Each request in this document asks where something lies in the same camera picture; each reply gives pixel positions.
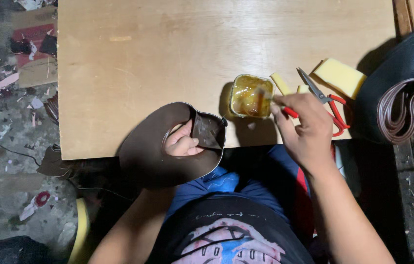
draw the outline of yellow sponge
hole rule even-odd
[[[357,97],[360,86],[367,78],[365,74],[333,58],[321,63],[315,74],[351,99]]]
[[[297,93],[309,93],[310,87],[308,85],[299,85]]]
[[[274,81],[277,88],[279,88],[279,91],[282,93],[283,96],[286,96],[288,94],[292,94],[289,87],[282,80],[282,78],[280,77],[280,75],[278,73],[274,72],[270,77]]]

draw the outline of scissors blade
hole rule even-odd
[[[318,99],[321,101],[321,103],[327,103],[329,101],[329,98],[327,98],[324,93],[321,92],[320,89],[315,85],[315,83],[311,80],[310,76],[306,74],[301,68],[298,68],[298,73],[302,76],[303,80],[306,82],[306,84],[311,88],[313,93],[318,97]]]

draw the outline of right hand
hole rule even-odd
[[[289,155],[311,173],[333,164],[330,151],[333,121],[322,103],[311,93],[275,96],[274,102],[292,108],[300,120],[294,126],[278,105],[271,106]]]

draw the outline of yellow foam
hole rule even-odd
[[[351,99],[357,97],[363,81],[367,78],[365,74],[333,58],[321,63],[315,74]]]
[[[68,264],[80,263],[82,261],[81,258],[88,257],[82,256],[83,244],[85,243],[88,231],[90,230],[87,205],[83,198],[76,200],[76,212],[78,215],[78,228],[76,230],[75,243],[73,244]]]
[[[279,91],[282,93],[283,96],[286,96],[288,94],[292,94],[287,84],[282,80],[280,75],[276,72],[274,72],[271,76],[272,80],[274,81],[277,88],[279,88]]]
[[[310,87],[308,85],[299,85],[297,93],[310,93]]]

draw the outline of finger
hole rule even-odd
[[[274,96],[274,101],[281,105],[286,105],[292,108],[299,115],[309,115],[310,110],[324,110],[324,107],[316,96],[305,94],[291,94],[287,96]]]
[[[295,131],[292,119],[286,118],[284,113],[280,110],[280,107],[277,105],[271,106],[271,112],[274,115],[275,123],[277,124],[280,134],[282,135],[283,143],[288,147],[296,144],[298,135]]]
[[[286,105],[298,113],[298,119],[303,126],[315,123],[316,118],[324,118],[326,109],[322,103],[312,94],[293,94],[287,96],[275,96],[274,101]]]
[[[179,141],[173,145],[178,153],[187,153],[190,148],[196,147],[199,144],[198,139],[192,139],[189,136],[183,136]]]
[[[202,147],[193,147],[188,149],[187,155],[196,155],[198,153],[201,153],[202,151],[204,151],[204,148]]]
[[[178,130],[176,130],[172,135],[170,135],[166,139],[167,145],[171,146],[175,144],[180,138],[191,135],[191,130],[192,130],[192,119],[187,121],[185,125],[181,126]]]

